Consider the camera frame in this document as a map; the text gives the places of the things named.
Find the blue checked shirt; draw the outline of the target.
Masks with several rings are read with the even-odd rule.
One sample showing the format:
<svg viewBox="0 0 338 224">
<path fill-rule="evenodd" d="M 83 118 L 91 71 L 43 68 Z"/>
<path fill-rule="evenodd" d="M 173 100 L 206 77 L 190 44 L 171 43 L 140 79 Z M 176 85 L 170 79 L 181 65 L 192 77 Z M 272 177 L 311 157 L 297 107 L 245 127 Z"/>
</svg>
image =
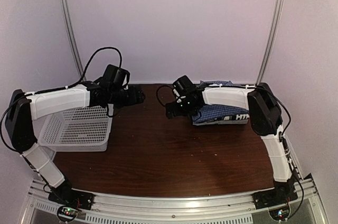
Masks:
<svg viewBox="0 0 338 224">
<path fill-rule="evenodd" d="M 192 123 L 210 122 L 212 119 L 222 116 L 249 114 L 243 108 L 225 105 L 204 105 L 196 116 L 191 116 Z"/>
</svg>

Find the black white plaid shirt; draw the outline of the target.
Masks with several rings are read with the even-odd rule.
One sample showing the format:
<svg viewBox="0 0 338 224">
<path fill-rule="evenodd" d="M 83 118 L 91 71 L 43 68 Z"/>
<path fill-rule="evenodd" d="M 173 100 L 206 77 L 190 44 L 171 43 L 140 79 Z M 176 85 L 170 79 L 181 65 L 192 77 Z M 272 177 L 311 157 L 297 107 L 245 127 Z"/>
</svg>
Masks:
<svg viewBox="0 0 338 224">
<path fill-rule="evenodd" d="M 243 120 L 243 119 L 249 120 L 249 118 L 250 118 L 249 114 L 236 114 L 236 115 L 217 117 L 217 118 L 212 119 L 211 121 L 214 121 L 214 120 Z"/>
</svg>

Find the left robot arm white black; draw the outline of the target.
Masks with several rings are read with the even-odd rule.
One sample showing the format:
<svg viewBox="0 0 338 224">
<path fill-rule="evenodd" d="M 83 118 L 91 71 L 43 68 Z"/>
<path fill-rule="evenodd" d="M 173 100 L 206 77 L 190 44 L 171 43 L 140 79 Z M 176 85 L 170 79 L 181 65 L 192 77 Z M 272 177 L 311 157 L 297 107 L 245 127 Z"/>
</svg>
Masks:
<svg viewBox="0 0 338 224">
<path fill-rule="evenodd" d="M 72 184 L 45 152 L 100 152 L 107 142 L 114 109 L 145 100 L 139 86 L 107 88 L 87 81 L 56 91 L 13 92 L 1 117 L 10 142 L 65 205 L 76 200 Z"/>
</svg>

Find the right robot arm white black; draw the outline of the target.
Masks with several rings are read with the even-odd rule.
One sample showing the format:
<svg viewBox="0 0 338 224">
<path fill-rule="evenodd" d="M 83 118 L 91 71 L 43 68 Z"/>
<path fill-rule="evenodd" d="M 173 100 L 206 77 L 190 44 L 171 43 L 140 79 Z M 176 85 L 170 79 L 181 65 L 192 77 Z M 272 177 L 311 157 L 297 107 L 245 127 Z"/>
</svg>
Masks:
<svg viewBox="0 0 338 224">
<path fill-rule="evenodd" d="M 295 178 L 281 115 L 285 107 L 266 83 L 246 86 L 203 83 L 198 86 L 183 76 L 173 83 L 172 92 L 175 100 L 164 105 L 169 119 L 195 115 L 205 105 L 247 110 L 251 128 L 263 140 L 273 168 L 271 199 L 280 204 L 291 195 Z"/>
</svg>

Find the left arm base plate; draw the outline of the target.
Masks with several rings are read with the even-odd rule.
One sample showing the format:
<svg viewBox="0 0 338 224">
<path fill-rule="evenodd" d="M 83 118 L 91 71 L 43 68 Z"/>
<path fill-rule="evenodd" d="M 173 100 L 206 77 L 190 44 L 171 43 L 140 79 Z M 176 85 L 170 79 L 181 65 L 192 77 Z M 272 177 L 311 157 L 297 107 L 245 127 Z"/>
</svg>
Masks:
<svg viewBox="0 0 338 224">
<path fill-rule="evenodd" d="M 53 189 L 48 200 L 80 210 L 91 210 L 94 195 L 69 187 Z"/>
</svg>

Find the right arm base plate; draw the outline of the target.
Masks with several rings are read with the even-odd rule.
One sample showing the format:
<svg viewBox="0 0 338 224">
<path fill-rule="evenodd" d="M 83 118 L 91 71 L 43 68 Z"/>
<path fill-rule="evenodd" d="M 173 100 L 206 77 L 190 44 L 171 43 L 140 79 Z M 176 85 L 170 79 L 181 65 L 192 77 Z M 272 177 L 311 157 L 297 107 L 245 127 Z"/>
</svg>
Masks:
<svg viewBox="0 0 338 224">
<path fill-rule="evenodd" d="M 258 210 L 287 204 L 290 201 L 297 200 L 298 194 L 294 190 L 286 192 L 281 189 L 273 188 L 266 191 L 255 192 L 252 197 L 255 208 Z"/>
</svg>

